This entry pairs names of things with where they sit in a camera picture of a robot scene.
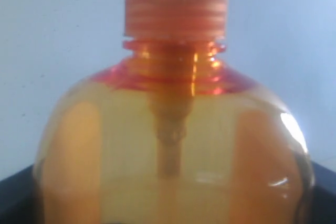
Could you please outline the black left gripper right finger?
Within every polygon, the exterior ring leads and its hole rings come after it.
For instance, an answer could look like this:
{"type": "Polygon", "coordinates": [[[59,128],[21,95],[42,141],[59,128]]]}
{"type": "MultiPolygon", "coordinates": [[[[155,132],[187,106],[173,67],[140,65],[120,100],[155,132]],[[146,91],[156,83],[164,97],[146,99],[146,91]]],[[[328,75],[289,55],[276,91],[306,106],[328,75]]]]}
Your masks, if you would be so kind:
{"type": "Polygon", "coordinates": [[[336,177],[332,170],[312,162],[316,185],[313,190],[310,223],[336,224],[336,177]]]}

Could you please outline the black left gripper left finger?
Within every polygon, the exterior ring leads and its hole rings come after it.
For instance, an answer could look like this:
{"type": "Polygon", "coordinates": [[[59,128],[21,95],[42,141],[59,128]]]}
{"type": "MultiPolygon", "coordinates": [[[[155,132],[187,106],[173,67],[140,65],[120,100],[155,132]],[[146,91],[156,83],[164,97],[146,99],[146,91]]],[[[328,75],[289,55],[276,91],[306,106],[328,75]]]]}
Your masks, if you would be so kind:
{"type": "Polygon", "coordinates": [[[1,224],[43,222],[33,166],[1,180],[1,224]]]}

